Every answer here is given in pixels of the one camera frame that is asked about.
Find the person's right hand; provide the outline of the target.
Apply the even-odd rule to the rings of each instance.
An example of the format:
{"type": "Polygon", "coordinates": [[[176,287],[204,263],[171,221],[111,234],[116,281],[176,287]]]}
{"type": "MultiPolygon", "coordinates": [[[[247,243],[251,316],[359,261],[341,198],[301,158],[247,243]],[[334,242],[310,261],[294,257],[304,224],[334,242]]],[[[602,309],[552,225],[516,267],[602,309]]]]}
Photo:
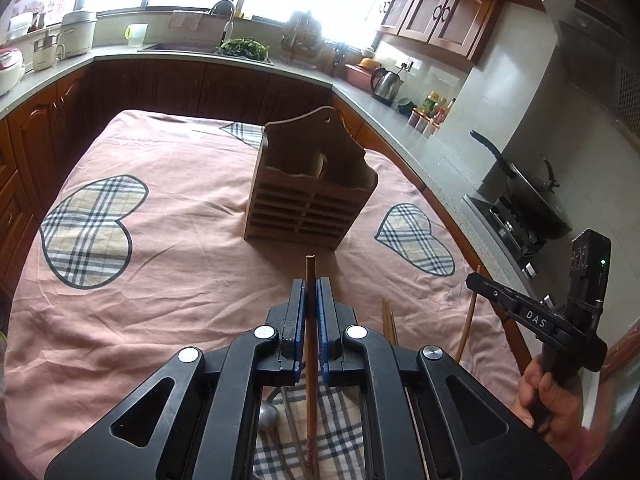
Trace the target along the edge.
{"type": "Polygon", "coordinates": [[[539,426],[538,434],[564,460],[568,460],[582,445],[582,383],[574,376],[564,386],[560,386],[550,372],[544,372],[541,355],[538,354],[527,365],[518,381],[511,408],[529,429],[533,429],[535,423],[529,408],[536,400],[542,403],[549,415],[539,426]]]}

